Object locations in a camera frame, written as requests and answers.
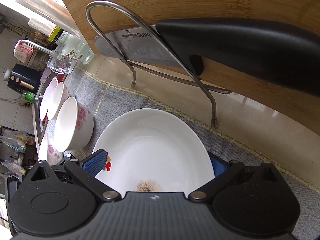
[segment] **white bowl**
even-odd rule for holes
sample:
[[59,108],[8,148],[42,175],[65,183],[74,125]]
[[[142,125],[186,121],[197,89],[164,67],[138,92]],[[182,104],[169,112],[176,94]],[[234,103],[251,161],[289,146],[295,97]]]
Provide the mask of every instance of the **white bowl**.
[[214,178],[207,150],[178,117],[157,109],[138,109],[115,119],[99,137],[93,152],[103,149],[110,171],[98,180],[124,197],[127,191],[192,191]]
[[48,110],[48,106],[49,106],[49,102],[50,102],[52,93],[53,93],[54,89],[57,87],[57,85],[58,85],[58,79],[53,78],[43,94],[43,99],[42,99],[42,102],[40,105],[40,110],[39,110],[41,121],[44,120],[45,115],[47,114],[47,110]]
[[48,119],[56,119],[58,112],[67,98],[71,97],[71,93],[63,82],[60,82],[54,89],[48,104]]
[[88,144],[93,133],[93,115],[74,97],[62,105],[54,128],[57,150],[80,150]]
[[49,139],[46,135],[43,137],[39,148],[39,161],[45,160],[50,165],[56,165],[60,160],[62,160],[63,153],[58,152],[54,144],[54,141]]

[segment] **rubber foot of rack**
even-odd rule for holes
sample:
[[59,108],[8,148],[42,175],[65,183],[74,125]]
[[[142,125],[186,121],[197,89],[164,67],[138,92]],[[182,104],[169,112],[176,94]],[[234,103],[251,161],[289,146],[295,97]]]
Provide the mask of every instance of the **rubber foot of rack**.
[[218,120],[212,118],[212,119],[211,119],[211,126],[212,126],[213,128],[218,128]]

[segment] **product label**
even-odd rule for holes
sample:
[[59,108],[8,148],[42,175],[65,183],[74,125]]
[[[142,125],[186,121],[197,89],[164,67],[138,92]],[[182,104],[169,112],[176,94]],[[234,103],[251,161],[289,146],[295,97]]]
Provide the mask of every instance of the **product label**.
[[25,96],[26,101],[33,102],[35,100],[35,94],[31,92],[27,92]]
[[71,49],[70,51],[66,51],[64,54],[66,57],[73,58],[76,60],[80,60],[84,57],[79,51],[76,51],[74,49]]

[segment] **gray mat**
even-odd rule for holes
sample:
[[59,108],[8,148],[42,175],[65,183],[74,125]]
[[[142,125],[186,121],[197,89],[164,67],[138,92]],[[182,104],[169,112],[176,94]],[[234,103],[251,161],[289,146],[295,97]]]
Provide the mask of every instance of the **gray mat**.
[[[90,142],[82,150],[73,152],[79,159],[92,153],[96,141],[108,124],[122,114],[140,108],[157,108],[179,117],[194,130],[208,151],[226,161],[236,159],[248,166],[258,166],[262,160],[268,159],[255,149],[146,94],[101,81],[80,68],[75,68],[65,83],[76,95],[76,99],[94,113],[94,130]],[[54,125],[55,122],[51,122],[47,130],[47,136],[52,139]],[[300,203],[300,218],[293,235],[301,240],[315,239],[320,235],[320,190],[279,164],[275,165]]]

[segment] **white plate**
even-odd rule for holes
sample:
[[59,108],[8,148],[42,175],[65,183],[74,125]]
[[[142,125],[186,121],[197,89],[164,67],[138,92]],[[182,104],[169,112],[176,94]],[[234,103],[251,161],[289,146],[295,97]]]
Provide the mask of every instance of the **white plate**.
[[214,178],[198,136],[178,117],[161,110],[121,115],[103,131],[93,152],[99,149],[109,153],[112,165],[96,178],[122,197],[127,191],[184,192],[187,197]]
[[43,94],[43,99],[40,105],[40,120],[43,121],[47,111],[48,111],[48,107],[49,107],[49,102],[51,99],[51,95],[54,91],[54,89],[56,88],[56,86],[58,85],[58,80],[57,78],[53,78],[49,84],[49,86],[46,88],[44,94]]

